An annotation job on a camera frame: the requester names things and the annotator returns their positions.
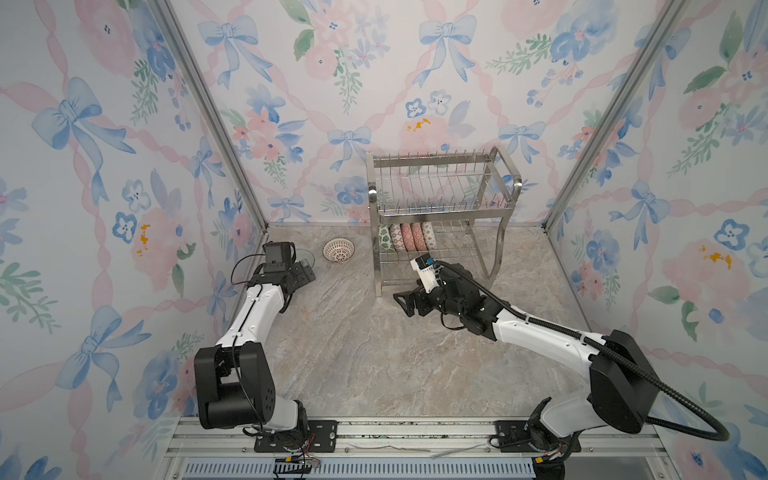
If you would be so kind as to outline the maroon patterned white bowl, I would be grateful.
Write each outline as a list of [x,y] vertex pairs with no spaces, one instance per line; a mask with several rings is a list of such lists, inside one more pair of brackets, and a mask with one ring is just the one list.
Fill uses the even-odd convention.
[[322,250],[323,257],[333,263],[349,261],[355,253],[354,243],[346,238],[334,238],[326,242]]

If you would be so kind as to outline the green leaf pattern bowl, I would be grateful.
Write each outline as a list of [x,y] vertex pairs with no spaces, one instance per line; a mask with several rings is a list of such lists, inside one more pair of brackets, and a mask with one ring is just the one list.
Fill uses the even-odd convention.
[[395,252],[394,243],[388,225],[378,227],[379,249],[381,253]]

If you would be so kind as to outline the green geometric pattern bowl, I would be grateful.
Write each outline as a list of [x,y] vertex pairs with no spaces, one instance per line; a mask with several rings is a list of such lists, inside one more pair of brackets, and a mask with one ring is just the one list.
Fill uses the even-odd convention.
[[435,231],[431,222],[421,223],[422,235],[424,242],[429,250],[437,250],[438,244],[436,240]]

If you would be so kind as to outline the blue triangle pattern bowl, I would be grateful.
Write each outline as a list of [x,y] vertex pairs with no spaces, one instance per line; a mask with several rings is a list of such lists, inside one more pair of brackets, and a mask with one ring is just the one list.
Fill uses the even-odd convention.
[[401,226],[399,224],[391,224],[389,226],[390,237],[392,239],[393,248],[396,252],[406,252],[406,246],[403,238]]

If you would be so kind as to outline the steel two-tier dish rack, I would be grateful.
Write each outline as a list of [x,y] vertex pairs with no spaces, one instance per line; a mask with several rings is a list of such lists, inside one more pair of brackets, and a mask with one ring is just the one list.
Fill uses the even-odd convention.
[[[418,276],[410,261],[422,253],[460,263],[482,284],[493,284],[523,187],[505,150],[368,154],[366,179],[376,295],[412,284]],[[437,250],[380,252],[380,225],[422,222],[432,223]]]

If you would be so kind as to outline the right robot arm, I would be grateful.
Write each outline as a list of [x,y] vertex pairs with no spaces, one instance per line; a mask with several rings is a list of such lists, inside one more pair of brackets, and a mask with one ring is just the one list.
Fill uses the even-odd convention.
[[560,401],[540,401],[523,426],[508,436],[496,434],[493,447],[528,447],[537,454],[535,466],[560,468],[584,432],[602,427],[638,434],[653,425],[708,441],[729,440],[723,423],[659,378],[631,335],[618,330],[599,335],[532,315],[495,295],[460,264],[425,254],[411,266],[419,276],[416,287],[393,296],[407,316],[454,316],[459,330],[538,353],[588,383]]

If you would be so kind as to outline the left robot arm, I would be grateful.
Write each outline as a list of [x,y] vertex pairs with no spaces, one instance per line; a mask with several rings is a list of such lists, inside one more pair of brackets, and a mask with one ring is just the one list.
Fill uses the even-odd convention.
[[264,261],[245,282],[245,300],[231,327],[194,358],[199,421],[205,429],[254,425],[262,432],[308,435],[304,406],[277,394],[264,343],[294,294],[315,280],[292,242],[268,242]]

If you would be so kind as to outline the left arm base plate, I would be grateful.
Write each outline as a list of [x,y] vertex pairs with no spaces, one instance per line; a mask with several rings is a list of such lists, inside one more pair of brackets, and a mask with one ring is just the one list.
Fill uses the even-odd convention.
[[338,422],[300,419],[287,431],[267,431],[256,436],[256,453],[333,453],[336,449]]

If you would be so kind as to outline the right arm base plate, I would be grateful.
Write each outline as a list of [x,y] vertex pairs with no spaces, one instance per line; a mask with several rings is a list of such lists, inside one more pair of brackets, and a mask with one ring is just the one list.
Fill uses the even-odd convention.
[[494,429],[488,443],[503,453],[563,455],[582,451],[578,438],[556,437],[539,424],[530,426],[526,420],[498,420],[494,422]]

